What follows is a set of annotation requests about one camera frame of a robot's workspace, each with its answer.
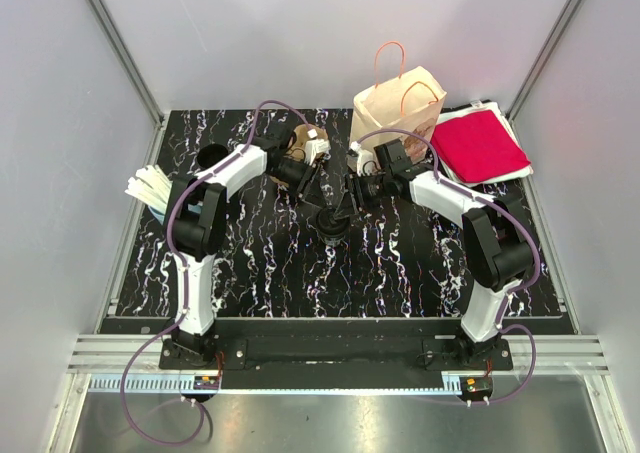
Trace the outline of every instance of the black marble tabletop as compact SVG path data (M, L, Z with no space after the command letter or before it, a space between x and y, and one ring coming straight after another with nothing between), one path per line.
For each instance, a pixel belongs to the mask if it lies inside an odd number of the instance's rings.
M323 190L328 202L337 203L351 110L303 113L329 134ZM196 172L202 146L215 141L233 149L247 137L252 118L253 112L244 110L174 111L158 165L170 178ZM264 111L257 134L273 122L295 127L299 119L286 110ZM479 191L524 197L517 180ZM456 317L466 310L473 281L461 231L428 209L390 199L381 210L353 220L348 241L331 248L318 239L312 221L317 209L299 204L268 177L256 178L236 196L230 200L227 241L214 260L212 305L218 316ZM526 201L525 209L529 214ZM116 313L172 316L175 289L175 266L161 226L145 210ZM544 258L540 280L513 299L508 315L560 315Z

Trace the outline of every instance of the white wall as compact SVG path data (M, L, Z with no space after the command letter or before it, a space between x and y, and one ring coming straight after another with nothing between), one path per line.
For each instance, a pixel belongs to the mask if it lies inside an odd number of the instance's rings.
M0 451L40 451L153 126L85 0L0 0Z
M640 445L638 0L587 0L516 126L585 333Z
M160 107L348 107L402 41L448 105L508 107L565 0L105 0ZM382 58L396 74L399 54Z

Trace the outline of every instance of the orange bag handle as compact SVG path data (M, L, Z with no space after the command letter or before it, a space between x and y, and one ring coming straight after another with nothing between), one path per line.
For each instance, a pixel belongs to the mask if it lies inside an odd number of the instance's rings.
M404 99L406 98L407 93L409 93L411 88L413 88L416 85L423 85L423 86L426 86L427 88L429 88L429 91L431 92L431 94L435 98L435 100L432 100L432 101L429 102L430 105L433 105L434 103L437 103L437 102L440 101L438 99L438 95L436 95L435 91L433 91L433 88L431 88L429 85L427 85L424 81L416 81L413 85L411 85L409 88L407 88L407 91L405 91L404 95L402 95L402 101L400 102L400 115L401 116L404 116Z
M378 48L378 51L376 51L376 58L375 60L373 60L373 71L374 74L376 76L376 88L378 87L378 85L380 84L380 82L378 81L378 56L380 56L380 52L386 48L389 45L398 45L400 47L400 49L402 50L402 64L400 65L400 74L398 75L398 78L402 78L402 74L404 73L404 64L405 64L405 51L404 51L404 46L402 46L402 43L398 42L398 41L387 41L384 45L382 45L380 48Z

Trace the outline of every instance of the paper bag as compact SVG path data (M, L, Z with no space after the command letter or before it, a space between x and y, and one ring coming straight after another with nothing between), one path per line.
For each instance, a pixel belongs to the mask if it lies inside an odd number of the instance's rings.
M378 55L390 44L398 45L402 50L400 75L379 84ZM358 93L353 99L350 141L356 141L367 133L383 128L408 130L427 140L431 139L447 93L423 67L419 66L405 73L404 65L405 50L400 43L389 41L380 47L374 61L376 84ZM420 140L400 133L376 135L365 140L362 147L373 152L375 146L396 138L402 140L413 161L424 158L427 146Z

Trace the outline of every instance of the red fabric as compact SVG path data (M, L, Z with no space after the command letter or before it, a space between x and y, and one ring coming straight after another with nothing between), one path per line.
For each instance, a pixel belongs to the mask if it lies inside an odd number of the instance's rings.
M531 164L493 111L479 111L436 126L431 140L465 183L481 183Z

